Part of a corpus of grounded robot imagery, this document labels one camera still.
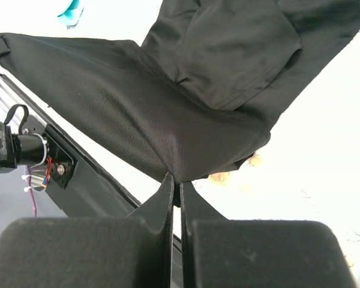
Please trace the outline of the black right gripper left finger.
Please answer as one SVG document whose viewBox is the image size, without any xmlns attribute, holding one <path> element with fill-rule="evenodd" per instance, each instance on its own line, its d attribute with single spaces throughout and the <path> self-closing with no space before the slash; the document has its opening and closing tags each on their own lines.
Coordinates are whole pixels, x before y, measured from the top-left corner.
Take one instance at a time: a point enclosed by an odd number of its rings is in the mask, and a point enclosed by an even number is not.
<svg viewBox="0 0 360 288">
<path fill-rule="evenodd" d="M 0 287 L 169 287 L 175 182 L 125 218 L 23 218 L 0 236 Z"/>
</svg>

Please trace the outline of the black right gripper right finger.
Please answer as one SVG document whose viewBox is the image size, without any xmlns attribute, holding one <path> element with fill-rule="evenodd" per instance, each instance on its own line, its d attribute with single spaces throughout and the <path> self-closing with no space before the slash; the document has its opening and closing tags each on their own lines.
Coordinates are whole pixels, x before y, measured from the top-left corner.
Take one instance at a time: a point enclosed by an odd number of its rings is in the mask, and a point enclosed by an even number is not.
<svg viewBox="0 0 360 288">
<path fill-rule="evenodd" d="M 228 220 L 190 182 L 179 197 L 185 287 L 355 287 L 328 226 Z"/>
</svg>

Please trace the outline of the black t shirt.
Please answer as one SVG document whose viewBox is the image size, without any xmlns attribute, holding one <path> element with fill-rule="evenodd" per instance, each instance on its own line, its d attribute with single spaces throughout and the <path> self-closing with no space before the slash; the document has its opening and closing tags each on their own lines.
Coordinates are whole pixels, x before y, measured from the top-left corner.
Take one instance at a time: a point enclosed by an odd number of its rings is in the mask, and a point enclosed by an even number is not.
<svg viewBox="0 0 360 288">
<path fill-rule="evenodd" d="M 163 1 L 142 44 L 0 33 L 0 65 L 160 181 L 240 168 L 360 30 L 360 1 Z"/>
</svg>

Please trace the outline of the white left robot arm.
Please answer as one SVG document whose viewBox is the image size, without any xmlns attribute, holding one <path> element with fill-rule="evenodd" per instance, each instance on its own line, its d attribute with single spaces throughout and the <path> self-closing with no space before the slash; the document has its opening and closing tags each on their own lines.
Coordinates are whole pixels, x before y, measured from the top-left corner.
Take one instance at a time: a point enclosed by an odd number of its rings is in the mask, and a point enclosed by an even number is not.
<svg viewBox="0 0 360 288">
<path fill-rule="evenodd" d="M 18 133 L 14 134 L 9 126 L 17 109 L 23 109 L 23 118 Z M 39 133 L 25 134 L 22 126 L 28 120 L 26 105 L 13 105 L 3 122 L 0 122 L 0 173 L 9 173 L 18 166 L 37 167 L 46 164 L 49 144 Z"/>
</svg>

